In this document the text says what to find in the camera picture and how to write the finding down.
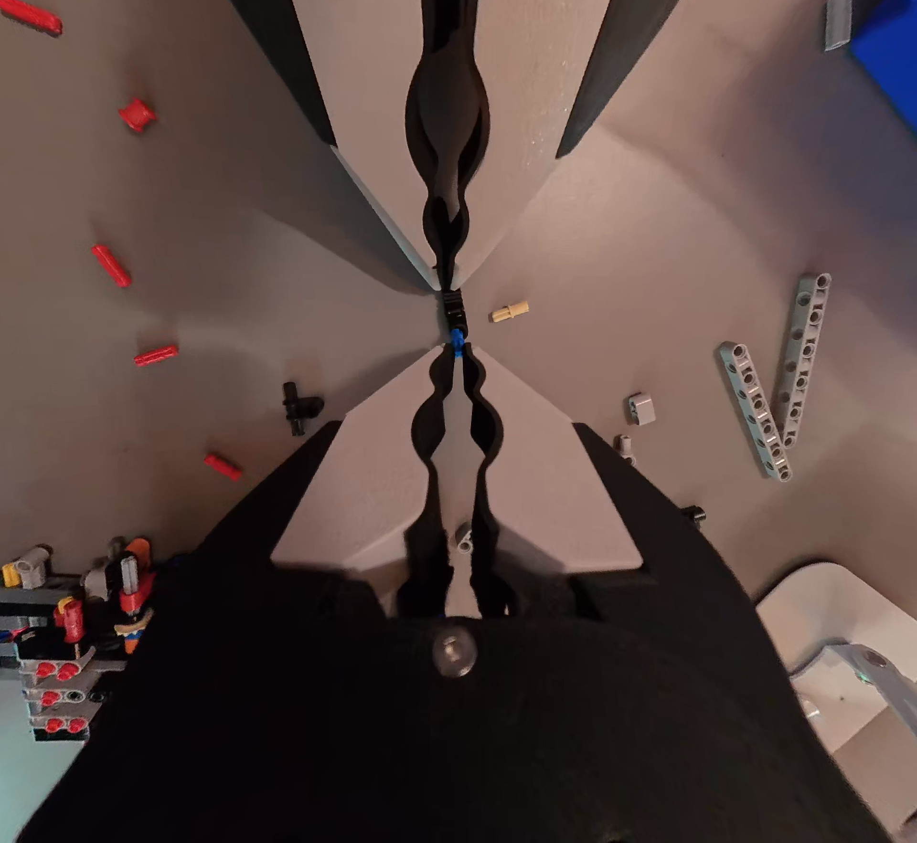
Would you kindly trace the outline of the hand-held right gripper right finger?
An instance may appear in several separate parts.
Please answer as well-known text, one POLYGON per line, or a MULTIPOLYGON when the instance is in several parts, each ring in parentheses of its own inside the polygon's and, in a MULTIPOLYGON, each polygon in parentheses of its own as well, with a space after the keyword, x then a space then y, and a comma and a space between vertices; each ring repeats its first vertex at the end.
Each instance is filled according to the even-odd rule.
POLYGON ((574 577, 637 574, 643 556, 573 420, 471 344, 462 374, 480 454, 469 573, 480 614, 559 612, 574 577))

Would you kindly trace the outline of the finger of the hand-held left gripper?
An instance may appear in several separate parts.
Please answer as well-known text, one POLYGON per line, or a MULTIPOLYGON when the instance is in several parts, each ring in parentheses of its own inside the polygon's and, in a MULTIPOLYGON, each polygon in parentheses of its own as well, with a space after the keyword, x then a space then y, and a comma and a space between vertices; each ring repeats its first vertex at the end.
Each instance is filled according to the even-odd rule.
POLYGON ((292 0, 335 154, 421 278, 445 286, 426 231, 435 197, 457 202, 458 95, 437 0, 292 0))
POLYGON ((553 173, 609 2, 479 0, 474 58, 489 133, 465 189, 469 231, 453 287, 480 268, 553 173))

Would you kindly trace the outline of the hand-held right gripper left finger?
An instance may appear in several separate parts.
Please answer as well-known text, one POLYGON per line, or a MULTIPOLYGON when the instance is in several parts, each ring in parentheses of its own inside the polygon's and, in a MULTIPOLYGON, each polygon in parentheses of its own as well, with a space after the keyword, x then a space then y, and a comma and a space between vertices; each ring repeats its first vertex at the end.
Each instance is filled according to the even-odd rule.
POLYGON ((405 534, 424 510, 430 483, 412 426, 437 397, 438 369, 450 387, 451 346, 428 351, 344 417, 272 551, 275 566, 364 581, 385 613, 395 613, 408 577, 405 534))

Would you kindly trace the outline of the grey lego beam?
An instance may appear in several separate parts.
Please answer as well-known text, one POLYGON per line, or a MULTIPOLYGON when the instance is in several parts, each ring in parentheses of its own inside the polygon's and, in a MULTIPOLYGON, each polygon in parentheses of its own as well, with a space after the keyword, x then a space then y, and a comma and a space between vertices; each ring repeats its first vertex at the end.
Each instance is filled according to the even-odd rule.
POLYGON ((827 272, 804 274, 793 298, 772 407, 786 449, 798 441, 831 284, 827 272))
POLYGON ((719 355, 765 474, 777 482, 789 482, 792 470, 786 449, 747 346, 723 342, 719 355))

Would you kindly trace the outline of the long red lego axle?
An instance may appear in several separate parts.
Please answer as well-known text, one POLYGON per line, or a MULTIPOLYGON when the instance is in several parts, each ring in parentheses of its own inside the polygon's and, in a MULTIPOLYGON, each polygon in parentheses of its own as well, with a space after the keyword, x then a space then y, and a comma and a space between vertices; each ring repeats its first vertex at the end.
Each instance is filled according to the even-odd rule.
POLYGON ((26 25, 45 35, 63 35, 63 20, 55 12, 23 0, 1 0, 1 14, 17 24, 26 25))

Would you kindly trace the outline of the partly built lego vehicle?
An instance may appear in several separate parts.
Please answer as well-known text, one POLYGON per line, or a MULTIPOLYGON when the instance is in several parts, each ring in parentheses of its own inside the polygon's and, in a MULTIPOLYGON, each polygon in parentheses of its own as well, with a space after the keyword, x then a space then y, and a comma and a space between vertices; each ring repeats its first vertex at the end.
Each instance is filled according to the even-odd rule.
POLYGON ((37 743, 86 742, 154 616, 159 570, 145 536, 117 537, 82 574, 36 544, 2 559, 2 674, 37 743))

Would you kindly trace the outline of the grey ribbed plastic piece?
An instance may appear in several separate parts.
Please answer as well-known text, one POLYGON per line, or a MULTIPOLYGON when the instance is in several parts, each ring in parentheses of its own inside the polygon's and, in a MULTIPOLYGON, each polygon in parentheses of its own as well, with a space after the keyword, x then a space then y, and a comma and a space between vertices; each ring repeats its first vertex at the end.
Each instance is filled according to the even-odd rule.
POLYGON ((853 35, 854 0, 827 0, 824 7, 823 50, 845 47, 853 35))

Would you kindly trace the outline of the white metal book stand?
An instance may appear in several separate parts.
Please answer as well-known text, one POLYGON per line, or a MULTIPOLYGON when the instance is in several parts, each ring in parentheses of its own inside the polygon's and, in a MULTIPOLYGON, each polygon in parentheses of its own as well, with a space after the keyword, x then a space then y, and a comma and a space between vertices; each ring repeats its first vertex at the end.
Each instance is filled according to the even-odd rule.
POLYGON ((915 841, 916 621, 813 562, 757 603, 819 741, 894 841, 915 841))

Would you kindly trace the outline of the blue storage bin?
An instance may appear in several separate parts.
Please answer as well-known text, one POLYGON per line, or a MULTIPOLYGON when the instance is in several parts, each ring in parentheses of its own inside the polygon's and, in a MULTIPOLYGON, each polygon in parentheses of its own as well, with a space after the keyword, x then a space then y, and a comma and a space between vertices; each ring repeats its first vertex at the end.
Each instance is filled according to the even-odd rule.
POLYGON ((852 55, 916 133, 916 0, 879 0, 851 42, 852 55))

